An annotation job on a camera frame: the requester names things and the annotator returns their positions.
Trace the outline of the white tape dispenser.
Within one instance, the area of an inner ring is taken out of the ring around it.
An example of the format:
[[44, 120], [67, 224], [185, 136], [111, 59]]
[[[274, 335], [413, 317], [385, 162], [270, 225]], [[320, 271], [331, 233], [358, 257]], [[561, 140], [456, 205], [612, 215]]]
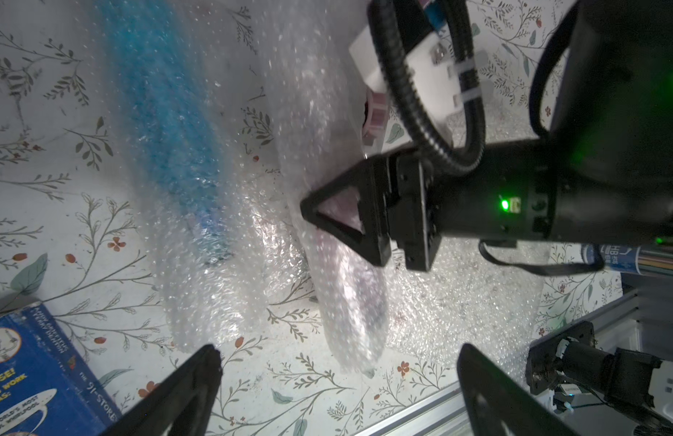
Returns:
[[365, 120], [362, 126], [362, 148], [367, 157], [384, 154], [411, 143], [388, 95], [366, 91]]

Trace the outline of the aluminium front rail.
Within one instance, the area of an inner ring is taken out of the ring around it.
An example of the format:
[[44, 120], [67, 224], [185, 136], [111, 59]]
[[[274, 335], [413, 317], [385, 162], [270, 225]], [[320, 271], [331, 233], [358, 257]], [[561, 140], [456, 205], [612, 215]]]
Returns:
[[[531, 343], [531, 354], [573, 337], [588, 345], [607, 346], [616, 328], [632, 324], [638, 312], [638, 292], [587, 314]], [[560, 377], [550, 376], [544, 358], [526, 363], [528, 388], [519, 386], [473, 345], [462, 347], [458, 381], [402, 412], [374, 424], [360, 435], [575, 435], [576, 432], [542, 403]]]

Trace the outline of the blue sticker sheet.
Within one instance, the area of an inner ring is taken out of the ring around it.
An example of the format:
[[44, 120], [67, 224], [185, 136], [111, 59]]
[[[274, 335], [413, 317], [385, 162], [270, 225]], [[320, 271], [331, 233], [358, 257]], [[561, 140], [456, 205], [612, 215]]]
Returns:
[[121, 417], [44, 305], [0, 317], [0, 435], [100, 435]]

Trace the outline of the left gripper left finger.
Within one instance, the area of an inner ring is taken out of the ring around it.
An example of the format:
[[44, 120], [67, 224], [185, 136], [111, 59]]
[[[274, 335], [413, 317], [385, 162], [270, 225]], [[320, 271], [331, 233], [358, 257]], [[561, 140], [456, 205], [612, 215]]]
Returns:
[[221, 354], [207, 344], [103, 434], [204, 435], [222, 376]]

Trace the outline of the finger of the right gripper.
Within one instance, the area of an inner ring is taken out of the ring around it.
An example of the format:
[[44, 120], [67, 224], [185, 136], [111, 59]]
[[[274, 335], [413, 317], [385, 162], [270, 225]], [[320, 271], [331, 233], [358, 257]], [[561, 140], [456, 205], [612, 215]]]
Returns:
[[376, 156], [349, 168], [300, 203], [305, 221], [331, 234], [365, 261], [383, 267], [391, 256], [386, 196], [388, 159]]

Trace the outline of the blue liquid glass bottle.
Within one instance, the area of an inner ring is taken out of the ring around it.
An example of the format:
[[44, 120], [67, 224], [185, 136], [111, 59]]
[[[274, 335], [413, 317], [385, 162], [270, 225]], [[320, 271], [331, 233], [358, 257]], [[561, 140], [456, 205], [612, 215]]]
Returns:
[[203, 262], [230, 258], [230, 178], [205, 110], [190, 40], [168, 1], [98, 1], [120, 107], [148, 179], [187, 221]]

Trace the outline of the dark purple labelled bottle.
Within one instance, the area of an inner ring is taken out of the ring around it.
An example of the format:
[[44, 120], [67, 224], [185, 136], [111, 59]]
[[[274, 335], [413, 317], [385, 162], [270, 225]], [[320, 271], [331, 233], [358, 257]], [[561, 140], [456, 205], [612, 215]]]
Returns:
[[374, 360], [385, 346], [388, 303], [382, 271], [324, 230], [314, 230], [318, 301], [330, 346]]

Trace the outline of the bubble wrap sheet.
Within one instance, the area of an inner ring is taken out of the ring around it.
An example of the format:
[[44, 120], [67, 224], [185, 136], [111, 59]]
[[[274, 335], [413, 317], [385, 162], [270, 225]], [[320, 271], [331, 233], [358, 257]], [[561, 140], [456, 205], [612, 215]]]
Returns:
[[270, 146], [251, 145], [252, 75], [213, 1], [96, 1], [107, 100], [156, 288], [190, 352], [264, 327], [301, 263]]
[[[365, 159], [360, 126], [366, 89], [349, 56], [349, 45], [366, 26], [363, 1], [257, 1], [256, 42], [265, 77], [272, 130], [285, 196], [296, 235], [314, 259], [314, 230], [300, 202]], [[374, 360], [329, 348], [345, 370], [375, 366], [385, 348], [454, 366], [472, 343], [511, 379], [522, 383], [543, 279], [521, 270], [549, 259], [548, 243], [521, 242], [492, 249], [492, 265], [471, 238], [445, 238], [430, 272], [405, 266], [390, 242], [379, 268], [385, 277], [387, 337]]]

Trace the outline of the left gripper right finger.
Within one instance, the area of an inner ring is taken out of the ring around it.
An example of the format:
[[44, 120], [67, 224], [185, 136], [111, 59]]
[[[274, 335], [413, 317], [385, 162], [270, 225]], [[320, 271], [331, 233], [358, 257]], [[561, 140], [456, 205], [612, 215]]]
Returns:
[[475, 435], [574, 435], [471, 343], [456, 370]]

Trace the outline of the blue-lid pencil jar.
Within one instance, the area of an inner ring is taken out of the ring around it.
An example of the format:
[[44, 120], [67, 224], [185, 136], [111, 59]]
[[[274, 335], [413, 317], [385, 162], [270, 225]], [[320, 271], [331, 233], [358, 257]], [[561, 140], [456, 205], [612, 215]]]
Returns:
[[594, 263], [597, 255], [605, 269], [621, 274], [665, 276], [673, 278], [673, 247], [643, 245], [582, 245], [581, 256], [585, 263]]

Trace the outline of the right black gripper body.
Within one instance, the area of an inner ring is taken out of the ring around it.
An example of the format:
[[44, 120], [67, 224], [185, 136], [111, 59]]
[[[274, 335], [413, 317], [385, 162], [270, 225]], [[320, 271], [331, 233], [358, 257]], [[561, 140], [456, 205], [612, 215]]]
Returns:
[[432, 268], [445, 237], [476, 239], [483, 258], [519, 242], [673, 246], [673, 147], [629, 147], [572, 167], [538, 140], [501, 143], [463, 177], [403, 148], [387, 167], [390, 234], [413, 271]]

